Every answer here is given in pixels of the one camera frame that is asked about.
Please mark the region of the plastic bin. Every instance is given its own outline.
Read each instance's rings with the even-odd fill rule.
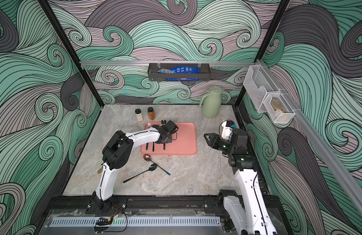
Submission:
[[[268,96],[265,98],[263,102],[263,105],[265,106],[271,120],[274,123],[287,124],[293,118],[295,113],[290,112],[287,109],[280,96],[281,96],[280,93],[268,94]]]
[[[257,112],[266,112],[263,102],[268,94],[280,94],[280,91],[273,90],[271,85],[263,76],[261,72],[261,65],[249,66],[243,85],[257,109]]]
[[[199,68],[199,73],[158,73],[161,68],[174,68],[177,66],[193,66]],[[209,81],[211,75],[210,65],[201,63],[200,67],[197,63],[150,63],[148,66],[148,79],[153,82],[164,81],[183,81],[187,79],[195,79],[195,81]]]

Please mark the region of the green swirl mural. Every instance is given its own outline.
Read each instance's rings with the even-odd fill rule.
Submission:
[[[81,60],[253,62],[277,0],[50,0]],[[207,83],[149,82],[144,67],[87,67],[106,104],[199,103],[212,85],[234,103],[247,68],[212,68]]]
[[[362,1],[294,0],[263,57],[362,187]],[[273,124],[247,94],[243,117],[295,234],[362,234],[362,217],[295,120]]]
[[[0,1],[0,235],[35,232],[99,111],[37,0]]]

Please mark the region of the black utensil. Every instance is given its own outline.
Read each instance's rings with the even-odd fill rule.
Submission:
[[[152,162],[152,163],[156,164],[155,162],[152,161],[152,158],[151,158],[150,154],[145,154],[145,155],[143,155],[143,158],[144,158],[147,162]],[[157,165],[160,169],[162,169],[165,173],[167,173],[167,175],[170,176],[170,173],[169,173],[169,172],[167,172],[166,170],[164,170],[163,168],[161,168],[158,164],[156,164],[156,165]]]
[[[148,168],[148,170],[147,170],[147,171],[144,171],[144,172],[153,171],[153,170],[156,169],[156,167],[157,167],[157,165],[156,165],[155,163],[153,163],[153,164],[151,164],[150,168]],[[139,174],[137,174],[136,176],[133,176],[133,177],[131,177],[130,179],[125,180],[124,183],[127,182],[127,181],[129,181],[129,180],[131,180],[131,179],[134,178],[134,177],[137,177],[137,176],[140,175],[140,174],[143,174],[144,172],[139,173]]]

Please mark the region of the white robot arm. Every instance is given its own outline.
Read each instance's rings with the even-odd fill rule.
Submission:
[[[232,121],[222,123],[223,132],[204,134],[207,144],[225,153],[228,163],[239,183],[244,208],[236,195],[226,195],[223,200],[224,209],[231,216],[239,235],[276,235],[276,229],[268,215],[262,192],[258,183],[258,172],[254,169],[254,159],[247,155],[246,143],[248,135],[243,129],[234,129]]]
[[[253,157],[246,154],[247,134],[245,130],[232,128],[231,123],[223,123],[222,138],[211,133],[204,134],[207,144],[221,150],[228,156],[228,163],[239,183],[244,208],[239,198],[227,195],[223,198],[225,210],[229,213],[239,235],[276,235],[276,229],[269,218],[258,183],[258,173],[253,169]],[[145,143],[158,144],[172,142],[172,134],[178,127],[169,121],[163,126],[153,125],[147,130],[123,133],[117,131],[103,149],[103,172],[93,198],[99,204],[102,213],[111,209],[109,198],[113,195],[113,186],[119,168],[128,161],[132,148]]]
[[[177,130],[177,125],[169,121],[162,126],[153,125],[147,130],[133,133],[123,133],[119,130],[112,136],[103,149],[103,172],[98,187],[92,193],[92,197],[102,213],[111,209],[109,198],[113,195],[118,170],[127,163],[131,149],[150,142],[171,143],[172,134]]]
[[[157,129],[150,127],[147,130],[126,133],[125,136],[133,141],[131,148],[135,148],[142,144],[158,141],[160,133]],[[119,169],[113,168],[111,170],[107,162],[104,162],[102,166],[103,172],[95,192],[100,200],[105,201],[113,195],[113,186],[116,181]]]

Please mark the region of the pink tray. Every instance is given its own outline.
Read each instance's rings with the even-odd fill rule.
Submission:
[[[152,125],[161,125],[160,122],[151,122]],[[194,123],[175,123],[178,126],[177,139],[172,140],[172,143],[155,144],[155,151],[152,151],[152,142],[148,143],[148,150],[146,145],[140,147],[141,153],[148,153],[150,155],[194,155],[197,153],[197,136],[195,134]]]

